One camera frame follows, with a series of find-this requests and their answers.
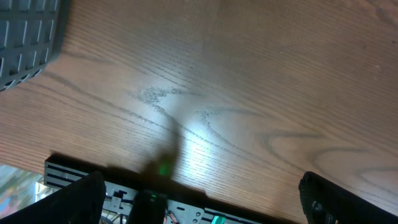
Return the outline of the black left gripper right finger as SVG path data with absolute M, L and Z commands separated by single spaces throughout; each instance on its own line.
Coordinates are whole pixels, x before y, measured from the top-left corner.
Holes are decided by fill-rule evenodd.
M 307 171 L 298 185 L 300 203 L 309 224 L 397 223 L 397 216 Z

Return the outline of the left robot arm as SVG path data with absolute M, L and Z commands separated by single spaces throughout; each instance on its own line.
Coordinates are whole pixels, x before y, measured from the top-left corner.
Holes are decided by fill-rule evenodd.
M 103 175 L 94 172 L 54 194 L 1 219 L 1 223 L 98 223 L 106 200 Z M 397 223 L 397 217 L 313 172 L 299 184 L 300 201 L 309 223 Z M 177 221 L 167 196 L 141 189 L 133 200 L 128 223 Z

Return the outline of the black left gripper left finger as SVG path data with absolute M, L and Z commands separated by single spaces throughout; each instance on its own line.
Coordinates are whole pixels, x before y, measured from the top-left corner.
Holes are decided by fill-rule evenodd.
M 32 205 L 1 219 L 1 224 L 69 224 L 100 222 L 106 187 L 93 172 Z

